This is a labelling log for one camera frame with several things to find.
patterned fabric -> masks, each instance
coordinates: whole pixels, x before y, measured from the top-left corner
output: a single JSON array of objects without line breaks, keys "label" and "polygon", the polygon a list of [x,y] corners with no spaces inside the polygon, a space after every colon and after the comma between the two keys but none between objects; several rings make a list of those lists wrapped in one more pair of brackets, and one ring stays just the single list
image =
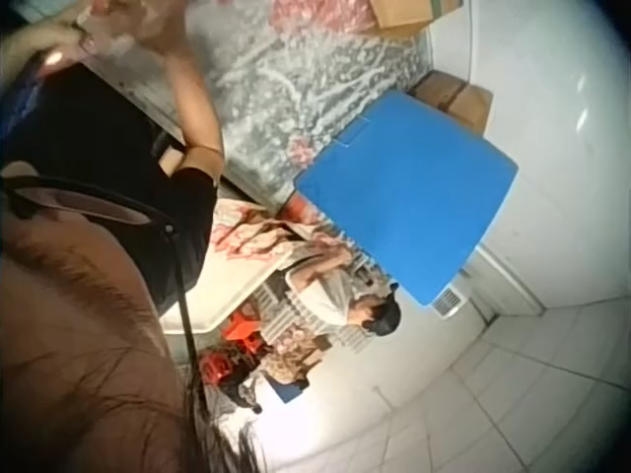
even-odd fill
[{"label": "patterned fabric", "polygon": [[281,384],[294,382],[305,368],[303,361],[317,349],[314,337],[307,328],[291,325],[276,340],[274,351],[261,360],[260,367]]}]

clothing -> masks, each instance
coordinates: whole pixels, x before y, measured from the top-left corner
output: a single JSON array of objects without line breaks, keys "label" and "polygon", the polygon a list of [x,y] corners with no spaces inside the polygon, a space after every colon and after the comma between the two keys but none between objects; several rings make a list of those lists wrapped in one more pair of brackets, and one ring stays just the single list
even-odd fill
[{"label": "clothing", "polygon": [[[169,182],[156,185],[160,199],[153,205],[175,222],[177,253],[187,290],[197,283],[208,250],[217,202],[213,179],[198,169],[177,171]],[[177,302],[174,260],[168,243],[156,229],[103,222],[138,266],[158,314]]]},{"label": "clothing", "polygon": [[[102,187],[172,217],[189,289],[197,281],[208,247],[216,187],[198,169],[166,176],[153,153],[160,131],[114,89],[78,65],[46,80],[36,109],[3,144],[4,164],[26,161],[41,175]],[[176,301],[169,246],[155,229],[99,223],[131,256],[158,314],[164,313]]]},{"label": "clothing", "polygon": [[299,301],[322,321],[331,325],[346,325],[350,304],[355,299],[350,276],[342,269],[327,271],[302,291],[292,283],[292,275],[299,265],[285,274],[285,282]]},{"label": "clothing", "polygon": [[291,384],[305,371],[303,361],[317,350],[317,344],[309,330],[291,325],[273,349],[263,357],[260,367],[279,383]]}]

white tile floor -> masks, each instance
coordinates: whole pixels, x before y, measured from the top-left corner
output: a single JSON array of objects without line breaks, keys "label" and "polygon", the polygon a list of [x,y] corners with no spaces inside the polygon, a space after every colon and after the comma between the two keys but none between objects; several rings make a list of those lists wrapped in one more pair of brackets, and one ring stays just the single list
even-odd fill
[{"label": "white tile floor", "polygon": [[291,471],[570,473],[631,418],[630,336],[628,301],[502,317],[412,402],[331,450],[325,466]]}]

black sleeve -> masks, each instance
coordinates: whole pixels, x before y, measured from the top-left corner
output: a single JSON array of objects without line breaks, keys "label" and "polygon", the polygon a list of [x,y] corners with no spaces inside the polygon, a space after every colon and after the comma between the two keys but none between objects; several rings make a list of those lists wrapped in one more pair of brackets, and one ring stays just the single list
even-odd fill
[{"label": "black sleeve", "polygon": [[[177,255],[184,285],[193,288],[201,273],[217,203],[214,180],[198,169],[177,171],[156,185],[153,198],[145,200],[170,216],[176,226]],[[105,223],[140,270],[158,314],[177,302],[173,252],[156,229],[139,229]]]}]

blue board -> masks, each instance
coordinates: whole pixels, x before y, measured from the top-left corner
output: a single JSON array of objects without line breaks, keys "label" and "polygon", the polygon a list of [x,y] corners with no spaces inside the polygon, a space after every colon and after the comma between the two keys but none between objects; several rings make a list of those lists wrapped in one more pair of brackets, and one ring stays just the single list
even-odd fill
[{"label": "blue board", "polygon": [[391,91],[296,186],[419,303],[430,304],[484,236],[516,173],[480,136]]}]

